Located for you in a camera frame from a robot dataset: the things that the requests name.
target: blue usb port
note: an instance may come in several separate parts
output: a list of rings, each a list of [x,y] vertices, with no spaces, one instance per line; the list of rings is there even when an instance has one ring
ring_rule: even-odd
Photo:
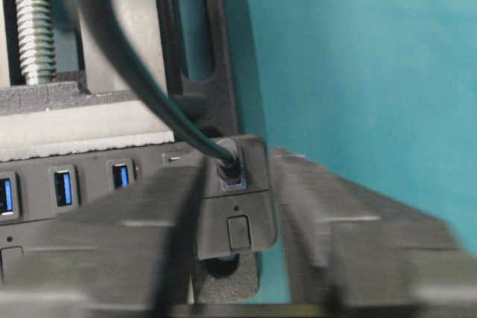
[[[72,178],[69,171],[60,171],[54,174],[54,188],[58,206],[73,204]]]
[[[127,188],[129,186],[129,173],[126,164],[113,166],[113,184],[114,189]]]
[[[0,214],[13,215],[13,192],[10,179],[0,179]]]

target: teal background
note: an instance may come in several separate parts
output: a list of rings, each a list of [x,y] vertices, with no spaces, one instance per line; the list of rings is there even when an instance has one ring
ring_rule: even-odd
[[[206,29],[194,4],[182,2],[185,58],[207,73],[193,60]],[[225,8],[245,132],[442,217],[477,252],[477,0]],[[287,302],[281,242],[262,260],[251,302]]]

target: black cable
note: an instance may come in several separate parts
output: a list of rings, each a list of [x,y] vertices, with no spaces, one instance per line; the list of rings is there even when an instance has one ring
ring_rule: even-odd
[[[121,29],[111,0],[76,0],[83,20],[106,58],[129,87],[182,140],[207,156],[233,163],[236,158],[207,138],[165,95]]]

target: metal screw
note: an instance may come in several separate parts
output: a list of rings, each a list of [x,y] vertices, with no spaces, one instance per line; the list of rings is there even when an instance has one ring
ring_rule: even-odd
[[[56,72],[50,0],[16,0],[19,55],[28,85],[49,83]]]

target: button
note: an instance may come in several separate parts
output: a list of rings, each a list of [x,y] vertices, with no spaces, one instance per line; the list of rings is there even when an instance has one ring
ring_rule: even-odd
[[[11,249],[3,249],[1,251],[1,265],[3,269],[4,282],[12,282],[13,265],[18,263],[19,259],[23,257],[23,250],[21,247],[12,247]]]
[[[230,249],[247,249],[251,247],[250,227],[246,216],[231,217],[227,220],[229,226]]]

